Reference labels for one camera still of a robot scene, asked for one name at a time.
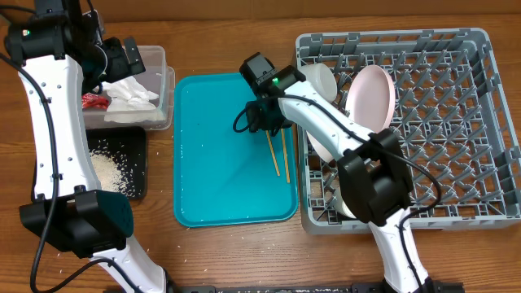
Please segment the large white plate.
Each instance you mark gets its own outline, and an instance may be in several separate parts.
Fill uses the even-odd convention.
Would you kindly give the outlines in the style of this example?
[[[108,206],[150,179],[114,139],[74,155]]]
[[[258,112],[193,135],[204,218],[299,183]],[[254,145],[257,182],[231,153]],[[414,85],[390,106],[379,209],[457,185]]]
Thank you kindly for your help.
[[[396,102],[390,74],[378,65],[364,67],[348,90],[345,111],[348,118],[375,133],[389,127]]]

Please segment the white paper cup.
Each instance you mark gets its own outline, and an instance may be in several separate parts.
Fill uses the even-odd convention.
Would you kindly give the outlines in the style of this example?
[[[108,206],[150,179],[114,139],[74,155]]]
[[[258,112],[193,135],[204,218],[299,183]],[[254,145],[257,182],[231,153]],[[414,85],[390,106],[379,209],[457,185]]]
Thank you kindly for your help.
[[[350,211],[346,203],[343,201],[343,197],[341,194],[341,189],[337,188],[334,192],[335,203],[334,209],[343,216],[346,216],[351,219],[356,219],[356,216]]]

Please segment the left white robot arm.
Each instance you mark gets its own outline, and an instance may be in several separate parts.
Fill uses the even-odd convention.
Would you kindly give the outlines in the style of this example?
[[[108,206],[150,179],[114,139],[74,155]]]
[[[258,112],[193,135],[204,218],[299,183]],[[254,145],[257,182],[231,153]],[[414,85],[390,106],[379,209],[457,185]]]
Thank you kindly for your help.
[[[142,73],[133,38],[106,39],[97,11],[77,1],[35,2],[24,24],[9,27],[2,59],[20,76],[32,117],[37,162],[23,226],[41,245],[104,268],[127,292],[173,292],[168,273],[134,237],[127,197],[102,189],[91,162],[84,94]]]

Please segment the wooden chopstick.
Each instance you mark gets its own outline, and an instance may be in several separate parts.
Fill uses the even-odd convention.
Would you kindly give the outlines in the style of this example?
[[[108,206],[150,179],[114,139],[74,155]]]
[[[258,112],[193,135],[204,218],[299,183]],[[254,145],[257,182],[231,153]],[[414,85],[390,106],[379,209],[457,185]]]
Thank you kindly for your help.
[[[289,163],[288,163],[288,155],[287,155],[287,144],[286,144],[286,135],[284,129],[280,130],[281,133],[281,141],[282,141],[282,152],[283,152],[283,158],[284,158],[284,166],[285,166],[285,173],[286,173],[286,179],[287,183],[291,183],[290,178],[290,172],[289,172]]]
[[[274,147],[273,147],[273,143],[272,143],[272,140],[271,140],[271,136],[270,136],[268,130],[265,131],[265,134],[266,134],[267,141],[268,141],[268,144],[269,144],[269,150],[270,150],[270,154],[271,154],[271,157],[272,157],[272,160],[273,160],[273,163],[274,163],[275,172],[276,172],[277,176],[280,177],[280,170],[279,170],[278,161],[277,161],[277,158],[276,158],[276,155],[275,155],[275,152],[274,152]]]

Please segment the small white bowl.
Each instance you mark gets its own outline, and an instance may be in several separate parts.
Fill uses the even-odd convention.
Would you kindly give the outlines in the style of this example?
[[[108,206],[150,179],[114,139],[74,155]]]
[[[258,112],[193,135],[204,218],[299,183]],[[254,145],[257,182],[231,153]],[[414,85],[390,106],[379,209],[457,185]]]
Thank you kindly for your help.
[[[306,80],[329,103],[337,96],[337,84],[333,72],[324,63],[304,65],[300,68]]]

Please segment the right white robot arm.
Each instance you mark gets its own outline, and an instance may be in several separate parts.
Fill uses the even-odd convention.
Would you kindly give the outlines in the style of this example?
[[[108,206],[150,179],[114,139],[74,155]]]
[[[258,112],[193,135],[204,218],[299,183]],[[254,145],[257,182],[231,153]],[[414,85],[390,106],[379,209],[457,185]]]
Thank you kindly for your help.
[[[396,135],[389,129],[374,133],[356,125],[331,105],[336,80],[318,63],[311,72],[293,66],[277,70],[257,56],[239,69],[256,100],[240,112],[246,130],[276,134],[289,122],[318,140],[334,158],[343,202],[352,217],[366,223],[384,264],[387,291],[434,292],[436,285],[418,256],[409,220],[410,168]]]

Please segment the small pink plate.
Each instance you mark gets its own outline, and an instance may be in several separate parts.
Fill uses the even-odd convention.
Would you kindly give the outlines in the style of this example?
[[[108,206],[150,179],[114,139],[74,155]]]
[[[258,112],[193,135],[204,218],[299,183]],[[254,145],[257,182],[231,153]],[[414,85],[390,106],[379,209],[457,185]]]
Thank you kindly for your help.
[[[312,148],[321,160],[326,163],[330,163],[331,161],[335,160],[335,157],[310,132],[307,132],[306,134]]]

